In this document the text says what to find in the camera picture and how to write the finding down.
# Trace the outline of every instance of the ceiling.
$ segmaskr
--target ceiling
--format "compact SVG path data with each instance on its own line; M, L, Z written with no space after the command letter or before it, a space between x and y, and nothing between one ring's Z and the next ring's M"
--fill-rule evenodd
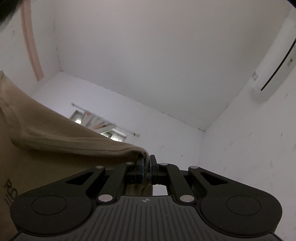
M62 70L205 130L260 63L286 0L56 0Z

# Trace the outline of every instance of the metal rivet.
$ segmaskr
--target metal rivet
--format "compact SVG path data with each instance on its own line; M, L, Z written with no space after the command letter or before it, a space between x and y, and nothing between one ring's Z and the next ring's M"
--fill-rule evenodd
M104 195L99 196L98 199L102 202L109 202L113 199L113 197L111 195L104 194Z
M183 195L180 197L180 200L182 202L192 202L192 201L194 201L194 197L191 195Z

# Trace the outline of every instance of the air conditioner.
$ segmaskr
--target air conditioner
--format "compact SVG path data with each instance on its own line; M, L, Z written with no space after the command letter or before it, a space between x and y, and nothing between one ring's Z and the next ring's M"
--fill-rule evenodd
M256 92L271 92L272 95L288 77L296 65L295 40L296 22L288 17L249 80Z

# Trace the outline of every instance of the wall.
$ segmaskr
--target wall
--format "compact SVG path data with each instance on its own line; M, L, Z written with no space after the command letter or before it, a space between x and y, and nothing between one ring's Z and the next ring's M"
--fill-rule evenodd
M263 103L246 85L206 130L199 166L274 195L283 207L276 234L296 240L296 68Z
M76 110L71 106L74 102L120 127L139 133L139 138L128 136L126 142L145 148L156 156L158 163L172 163L183 170L197 164L203 132L101 86L61 72L33 98L68 118Z
M36 48L44 73L44 79L37 82L28 58L18 11L0 32L0 69L28 95L60 71L54 27L52 0L32 0L32 24Z

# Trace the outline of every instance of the wall stain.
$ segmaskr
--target wall stain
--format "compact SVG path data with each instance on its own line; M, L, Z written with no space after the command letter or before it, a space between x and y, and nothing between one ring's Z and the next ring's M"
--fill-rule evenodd
M271 160L270 161L270 164L269 164L269 169L273 168L274 167L274 164L272 163L273 161Z

